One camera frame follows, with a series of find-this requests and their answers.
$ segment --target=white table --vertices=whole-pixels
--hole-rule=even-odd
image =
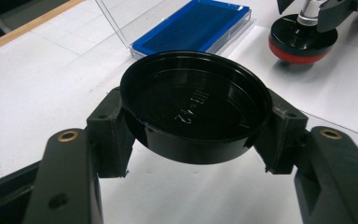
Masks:
[[[236,3],[253,10],[251,26],[220,54],[302,110],[309,129],[337,128],[358,145],[358,13],[338,27],[325,59],[298,66],[268,49],[269,27],[280,18],[276,2]],[[84,128],[133,62],[92,0],[0,48],[0,177],[41,160],[54,133]],[[253,148],[233,161],[198,166],[168,161],[136,142],[129,175],[101,180],[104,222],[301,223],[294,176],[264,168]]]

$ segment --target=transparent box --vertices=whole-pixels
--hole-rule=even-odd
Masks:
[[[96,0],[134,58],[170,51],[216,53],[252,10],[214,0]]]

